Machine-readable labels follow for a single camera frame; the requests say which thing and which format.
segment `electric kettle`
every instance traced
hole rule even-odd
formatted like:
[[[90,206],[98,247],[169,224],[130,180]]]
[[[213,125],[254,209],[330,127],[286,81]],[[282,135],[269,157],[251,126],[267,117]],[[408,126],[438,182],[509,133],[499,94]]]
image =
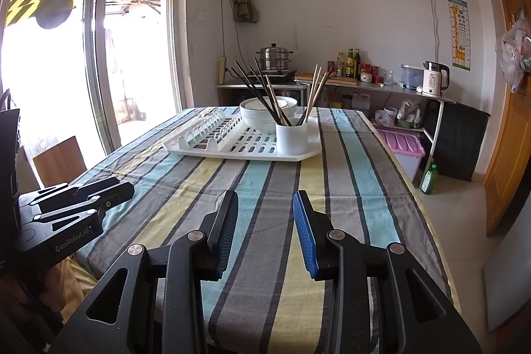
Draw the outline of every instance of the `electric kettle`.
[[[424,62],[424,82],[422,93],[430,97],[440,97],[441,91],[448,89],[450,85],[450,69],[441,63]],[[442,71],[446,72],[446,84],[441,86]]]

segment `pink lid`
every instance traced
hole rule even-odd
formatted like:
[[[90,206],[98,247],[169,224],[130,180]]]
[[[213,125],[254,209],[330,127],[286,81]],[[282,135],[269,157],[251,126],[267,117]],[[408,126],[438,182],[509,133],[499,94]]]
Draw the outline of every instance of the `pink lid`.
[[[378,132],[393,153],[415,156],[416,158],[424,156],[424,148],[414,135],[396,131],[384,131],[383,129],[379,129]]]

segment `green bottle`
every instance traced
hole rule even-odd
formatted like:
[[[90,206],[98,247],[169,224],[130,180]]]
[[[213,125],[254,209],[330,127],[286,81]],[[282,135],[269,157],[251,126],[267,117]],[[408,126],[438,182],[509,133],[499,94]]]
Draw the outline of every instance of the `green bottle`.
[[[424,192],[426,195],[429,195],[430,193],[432,193],[433,185],[435,184],[436,180],[437,180],[437,166],[435,164],[432,164],[432,166],[428,168],[428,171],[426,172],[424,179],[422,179],[420,190]]]

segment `dining table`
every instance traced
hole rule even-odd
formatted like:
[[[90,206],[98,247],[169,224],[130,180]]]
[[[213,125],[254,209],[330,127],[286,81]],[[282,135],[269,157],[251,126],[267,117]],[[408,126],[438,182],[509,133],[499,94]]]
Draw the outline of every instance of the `dining table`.
[[[227,116],[239,110],[222,109]],[[77,252],[88,272],[100,278],[131,244],[157,248],[197,230],[225,191],[234,190],[239,209],[227,270],[218,282],[201,283],[207,341],[246,354],[321,353],[333,284],[315,282],[305,269],[291,208],[294,194],[305,190],[314,210],[360,242],[382,248],[403,244],[459,308],[417,191],[362,113],[314,108],[321,152],[299,162],[185,156],[164,148],[167,137],[209,111],[182,111],[74,181],[115,176],[135,187],[131,200],[107,212],[104,233]],[[368,279],[371,347],[378,352],[374,287]],[[159,292],[162,308],[163,289]]]

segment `giraffe poster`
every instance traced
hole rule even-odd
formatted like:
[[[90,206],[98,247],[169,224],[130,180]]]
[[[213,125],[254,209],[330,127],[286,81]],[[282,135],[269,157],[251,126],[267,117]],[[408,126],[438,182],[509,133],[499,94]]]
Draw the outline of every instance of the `giraffe poster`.
[[[452,28],[452,64],[470,71],[470,22],[467,3],[448,0]]]

